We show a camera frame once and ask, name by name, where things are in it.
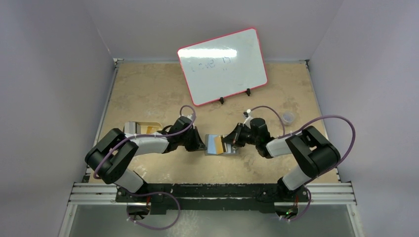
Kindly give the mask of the grey leather card holder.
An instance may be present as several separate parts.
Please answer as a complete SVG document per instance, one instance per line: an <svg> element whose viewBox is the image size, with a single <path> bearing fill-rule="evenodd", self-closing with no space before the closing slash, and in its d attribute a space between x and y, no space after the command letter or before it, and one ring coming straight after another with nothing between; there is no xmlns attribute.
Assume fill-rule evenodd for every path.
<svg viewBox="0 0 419 237"><path fill-rule="evenodd" d="M205 155L206 156L237 156L239 149L224 143L223 135L206 134L205 135Z"/></svg>

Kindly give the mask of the orange credit card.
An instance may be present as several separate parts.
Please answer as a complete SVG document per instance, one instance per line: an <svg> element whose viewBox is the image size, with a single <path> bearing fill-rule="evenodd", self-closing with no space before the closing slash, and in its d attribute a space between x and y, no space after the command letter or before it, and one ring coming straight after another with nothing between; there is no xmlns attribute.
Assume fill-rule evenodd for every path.
<svg viewBox="0 0 419 237"><path fill-rule="evenodd" d="M218 135L214 139L215 154L220 155L227 151L225 144L223 143L223 136Z"/></svg>

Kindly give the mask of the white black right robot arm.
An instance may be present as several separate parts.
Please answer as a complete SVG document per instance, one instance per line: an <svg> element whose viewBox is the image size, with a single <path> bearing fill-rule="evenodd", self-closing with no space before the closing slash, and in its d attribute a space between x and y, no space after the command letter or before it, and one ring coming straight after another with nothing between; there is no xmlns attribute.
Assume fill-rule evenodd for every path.
<svg viewBox="0 0 419 237"><path fill-rule="evenodd" d="M293 155L297 166L277 182L277 194L284 201L291 200L296 196L297 189L341 159L334 145L315 127L308 126L301 133L285 138L274 138L262 118L250 118L246 123L238 123L230 134L222 138L222 142L238 148L246 144L254 145L264 158Z"/></svg>

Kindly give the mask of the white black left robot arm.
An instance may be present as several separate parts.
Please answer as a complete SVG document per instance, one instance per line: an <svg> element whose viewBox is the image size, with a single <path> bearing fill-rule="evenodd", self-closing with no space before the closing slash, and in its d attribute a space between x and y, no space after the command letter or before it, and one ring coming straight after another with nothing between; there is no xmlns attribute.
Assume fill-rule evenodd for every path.
<svg viewBox="0 0 419 237"><path fill-rule="evenodd" d="M85 156L96 178L105 184L116 184L128 191L135 202L147 197L147 183L128 168L135 156L166 154L179 146L188 152L206 150L197 127L190 117L180 116L173 125L150 134L124 133L111 129Z"/></svg>

